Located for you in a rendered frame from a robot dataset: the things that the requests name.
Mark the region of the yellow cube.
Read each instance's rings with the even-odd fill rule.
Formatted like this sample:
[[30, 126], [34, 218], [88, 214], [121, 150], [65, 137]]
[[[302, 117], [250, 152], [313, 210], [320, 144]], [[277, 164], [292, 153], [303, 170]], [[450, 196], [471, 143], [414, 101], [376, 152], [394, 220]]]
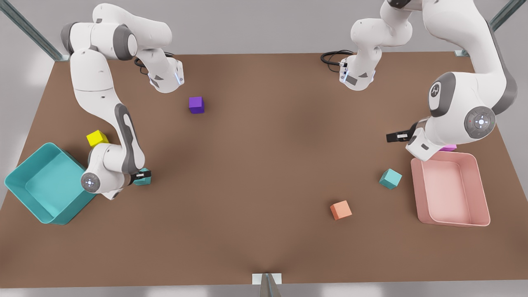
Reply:
[[108, 144], [107, 136], [102, 133], [100, 130], [96, 130], [86, 136], [87, 141], [89, 142], [90, 147], [95, 147], [98, 144]]

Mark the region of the pink tray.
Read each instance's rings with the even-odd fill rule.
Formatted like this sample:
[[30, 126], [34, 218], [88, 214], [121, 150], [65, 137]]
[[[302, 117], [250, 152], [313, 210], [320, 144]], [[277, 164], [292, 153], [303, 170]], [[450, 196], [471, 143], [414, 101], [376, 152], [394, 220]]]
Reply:
[[417, 217], [423, 224], [486, 227], [490, 211], [475, 156], [439, 151], [410, 162]]

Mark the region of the orange cube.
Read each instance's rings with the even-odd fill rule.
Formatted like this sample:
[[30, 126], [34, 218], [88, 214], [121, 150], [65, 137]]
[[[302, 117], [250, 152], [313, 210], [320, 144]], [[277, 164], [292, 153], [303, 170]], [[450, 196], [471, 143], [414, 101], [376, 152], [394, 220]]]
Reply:
[[351, 209], [346, 200], [332, 204], [330, 206], [330, 210], [334, 220], [339, 220], [351, 216]]

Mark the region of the teal tray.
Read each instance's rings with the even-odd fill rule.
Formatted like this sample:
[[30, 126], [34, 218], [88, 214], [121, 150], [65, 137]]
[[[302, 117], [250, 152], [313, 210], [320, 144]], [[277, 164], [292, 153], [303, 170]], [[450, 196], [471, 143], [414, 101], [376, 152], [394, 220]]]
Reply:
[[4, 184], [43, 224], [68, 224], [92, 199], [81, 186], [83, 167], [67, 151], [45, 143], [5, 178]]

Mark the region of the silver frame post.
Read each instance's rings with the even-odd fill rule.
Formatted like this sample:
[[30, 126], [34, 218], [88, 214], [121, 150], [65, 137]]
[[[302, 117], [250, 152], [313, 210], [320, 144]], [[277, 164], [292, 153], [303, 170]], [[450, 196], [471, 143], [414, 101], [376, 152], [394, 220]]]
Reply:
[[0, 11], [54, 61], [69, 60], [70, 55], [60, 53], [8, 0], [0, 0]]
[[458, 57], [468, 57], [471, 49], [480, 49], [472, 41], [483, 41], [483, 44], [491, 44], [494, 32], [502, 26], [527, 0], [507, 0], [507, 3], [490, 20], [482, 17], [476, 7], [477, 0], [454, 0], [460, 11], [445, 10], [445, 17], [451, 17], [450, 23], [446, 23], [444, 29], [440, 29], [434, 35], [444, 39], [459, 47], [461, 50], [455, 51]]
[[281, 273], [252, 274], [252, 285], [260, 285], [259, 297], [281, 297], [277, 284], [282, 284]]

